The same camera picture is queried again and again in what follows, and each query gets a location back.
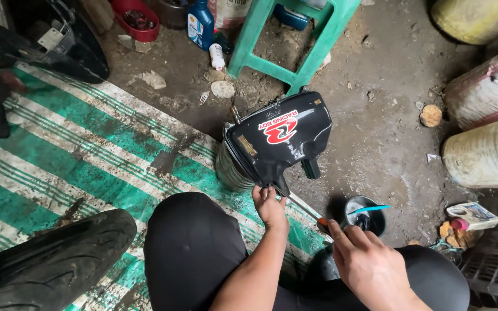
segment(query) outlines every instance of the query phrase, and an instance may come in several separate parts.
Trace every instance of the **red container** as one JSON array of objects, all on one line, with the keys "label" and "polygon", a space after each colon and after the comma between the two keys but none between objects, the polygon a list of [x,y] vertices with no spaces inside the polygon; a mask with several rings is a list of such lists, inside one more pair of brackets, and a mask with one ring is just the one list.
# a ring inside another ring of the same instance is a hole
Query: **red container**
[{"label": "red container", "polygon": [[[122,27],[122,29],[124,29],[132,38],[140,42],[151,42],[156,40],[159,35],[159,18],[155,15],[155,12],[151,11],[151,9],[141,0],[113,0],[113,2],[111,2],[111,7],[120,27]],[[139,31],[130,27],[123,18],[124,13],[129,10],[142,12],[148,21],[155,23],[155,28]]]}]

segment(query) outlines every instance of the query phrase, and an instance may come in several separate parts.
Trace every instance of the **green plastic stool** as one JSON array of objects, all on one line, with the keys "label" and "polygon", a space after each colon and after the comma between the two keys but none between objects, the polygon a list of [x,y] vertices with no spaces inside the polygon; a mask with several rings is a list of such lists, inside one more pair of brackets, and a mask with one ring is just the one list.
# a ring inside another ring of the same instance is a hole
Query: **green plastic stool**
[{"label": "green plastic stool", "polygon": [[[261,30],[278,3],[318,21],[313,32],[313,36],[317,38],[316,43],[295,73],[253,54]],[[251,67],[289,84],[291,87],[287,96],[299,92],[302,86],[310,82],[359,3],[360,0],[327,0],[324,8],[320,10],[300,0],[253,0],[226,73],[237,79],[244,66]]]}]

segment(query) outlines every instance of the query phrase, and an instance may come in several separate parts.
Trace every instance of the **concrete floor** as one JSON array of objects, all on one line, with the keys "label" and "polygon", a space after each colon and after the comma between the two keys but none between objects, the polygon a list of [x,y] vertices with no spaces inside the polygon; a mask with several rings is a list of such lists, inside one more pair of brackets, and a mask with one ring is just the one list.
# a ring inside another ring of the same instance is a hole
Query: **concrete floor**
[{"label": "concrete floor", "polygon": [[[297,32],[272,18],[254,52],[280,65],[294,64],[308,46],[309,32],[310,26]],[[221,125],[231,120],[232,99],[211,93],[199,106],[201,93],[210,89],[203,78],[210,69],[208,54],[182,31],[161,28],[147,54],[119,45],[121,33],[115,25],[102,38],[112,72],[109,81],[222,140]],[[363,45],[365,36],[371,45]],[[483,51],[441,35],[428,18],[425,1],[376,0],[359,6],[331,56],[332,62],[309,85],[322,94],[334,122],[328,149],[319,160],[322,177],[307,180],[301,167],[294,166],[285,173],[290,188],[324,214],[327,206],[332,208],[328,213],[340,207],[332,198],[369,196],[392,206],[386,210],[386,243],[398,247],[409,240],[435,242],[436,228],[445,220],[444,207],[476,198],[448,180],[440,160],[428,164],[427,154],[439,154],[455,127],[449,121],[436,128],[421,125],[415,102],[443,108],[444,84],[483,60]],[[149,70],[162,75],[167,87],[155,91],[142,81],[128,85],[134,74]],[[283,83],[249,68],[232,82],[242,113],[285,92]],[[371,102],[368,92],[375,96]]]}]

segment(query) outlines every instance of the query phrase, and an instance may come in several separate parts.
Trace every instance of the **green and white tarp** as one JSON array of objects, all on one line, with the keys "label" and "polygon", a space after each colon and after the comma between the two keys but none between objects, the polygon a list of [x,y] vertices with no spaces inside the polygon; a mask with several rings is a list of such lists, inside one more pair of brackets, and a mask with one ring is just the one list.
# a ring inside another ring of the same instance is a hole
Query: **green and white tarp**
[{"label": "green and white tarp", "polygon": [[[250,194],[232,193],[218,181],[217,141],[111,83],[89,85],[25,64],[15,72],[29,92],[4,103],[11,135],[0,139],[0,251],[71,215],[77,220],[123,208],[137,222],[128,251],[66,310],[151,310],[146,223],[174,193],[209,195],[239,220],[247,249],[254,250],[263,223]],[[286,211],[291,227],[282,275],[299,278],[325,236],[294,203]]]}]

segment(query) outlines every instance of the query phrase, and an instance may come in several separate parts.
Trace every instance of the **black tire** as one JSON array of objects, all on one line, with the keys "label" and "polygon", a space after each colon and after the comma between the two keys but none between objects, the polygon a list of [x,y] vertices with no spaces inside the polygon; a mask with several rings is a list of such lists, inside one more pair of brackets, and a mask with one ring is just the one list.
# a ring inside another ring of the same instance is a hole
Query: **black tire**
[{"label": "black tire", "polygon": [[136,231],[132,216],[116,209],[1,252],[0,310],[63,310],[105,275]]}]

